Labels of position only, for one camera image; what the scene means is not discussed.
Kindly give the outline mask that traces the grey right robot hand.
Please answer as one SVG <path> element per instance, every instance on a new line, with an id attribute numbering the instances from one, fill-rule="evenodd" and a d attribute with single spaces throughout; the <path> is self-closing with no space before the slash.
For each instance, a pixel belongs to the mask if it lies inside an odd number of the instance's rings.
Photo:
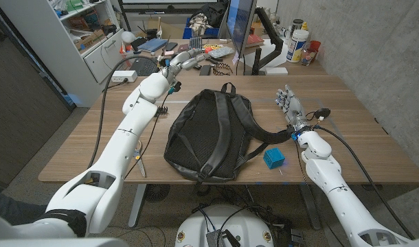
<path id="1" fill-rule="evenodd" d="M 309 126 L 300 100 L 288 85 L 285 86 L 284 90 L 278 89 L 276 95 L 276 104 L 280 107 L 285 115 L 285 119 L 292 125 L 295 131 L 300 131 L 302 128 Z"/>

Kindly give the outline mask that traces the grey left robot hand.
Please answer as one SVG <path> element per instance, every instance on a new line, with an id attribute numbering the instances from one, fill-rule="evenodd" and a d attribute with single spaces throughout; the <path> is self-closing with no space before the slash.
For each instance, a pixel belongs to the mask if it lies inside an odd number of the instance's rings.
<path id="1" fill-rule="evenodd" d="M 169 66 L 160 69 L 159 73 L 168 81 L 172 81 L 172 79 L 182 70 L 188 71 L 199 62 L 204 61 L 209 57 L 209 54 L 202 52 L 200 49 L 183 51 L 170 61 Z"/>

